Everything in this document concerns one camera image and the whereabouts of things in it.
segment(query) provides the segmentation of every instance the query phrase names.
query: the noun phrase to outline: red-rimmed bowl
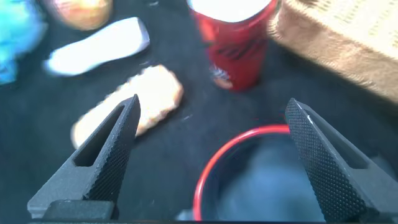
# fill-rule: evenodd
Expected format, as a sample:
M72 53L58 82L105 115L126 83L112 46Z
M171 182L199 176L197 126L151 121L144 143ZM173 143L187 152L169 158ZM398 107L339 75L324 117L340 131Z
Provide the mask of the red-rimmed bowl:
M193 199L196 221L324 222L287 125L252 129L209 160Z

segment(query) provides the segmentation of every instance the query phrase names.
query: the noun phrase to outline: white sponge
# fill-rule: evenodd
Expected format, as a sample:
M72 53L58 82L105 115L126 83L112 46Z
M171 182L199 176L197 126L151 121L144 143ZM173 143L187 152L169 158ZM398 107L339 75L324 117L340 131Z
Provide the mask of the white sponge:
M134 55L149 42L148 31L139 18L123 19L84 40L54 50L44 68L52 75L79 75L102 63Z

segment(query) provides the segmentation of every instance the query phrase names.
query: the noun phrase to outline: bread roll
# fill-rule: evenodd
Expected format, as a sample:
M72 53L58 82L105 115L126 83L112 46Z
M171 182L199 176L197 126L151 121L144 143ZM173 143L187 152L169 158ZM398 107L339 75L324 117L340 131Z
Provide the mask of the bread roll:
M112 0L48 0L61 21L79 30L93 30L105 24Z
M138 136L178 107L183 87L175 74L163 65L145 69L141 75L136 75L119 86L73 125L71 139L74 147L78 149L120 102L134 94L138 95L141 104L141 117L136 133Z

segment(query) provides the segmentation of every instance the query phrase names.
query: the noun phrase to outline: red rim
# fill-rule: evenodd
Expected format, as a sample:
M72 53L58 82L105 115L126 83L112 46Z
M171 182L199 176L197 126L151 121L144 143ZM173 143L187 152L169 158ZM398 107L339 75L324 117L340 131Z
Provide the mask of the red rim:
M199 181L197 183L197 188L195 190L195 196L193 198L193 218L195 221L201 221L201 196L203 187L206 184L206 179L213 169L214 165L217 163L218 159L229 149L231 149L234 145L239 142L245 141L251 137L260 135L260 134L289 134L289 127L286 124L281 125L270 125L263 126L260 128L255 128L250 131L246 131L245 133L236 136L229 142L227 142L223 147L221 147L216 154L210 159L207 163L205 169L201 173Z

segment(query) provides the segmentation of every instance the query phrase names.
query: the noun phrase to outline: blue cloth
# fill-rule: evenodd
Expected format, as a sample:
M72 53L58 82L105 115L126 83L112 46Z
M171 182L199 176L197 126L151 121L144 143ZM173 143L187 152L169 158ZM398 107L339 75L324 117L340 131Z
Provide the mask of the blue cloth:
M0 84L16 79L16 59L39 43L46 28L31 0L0 0Z

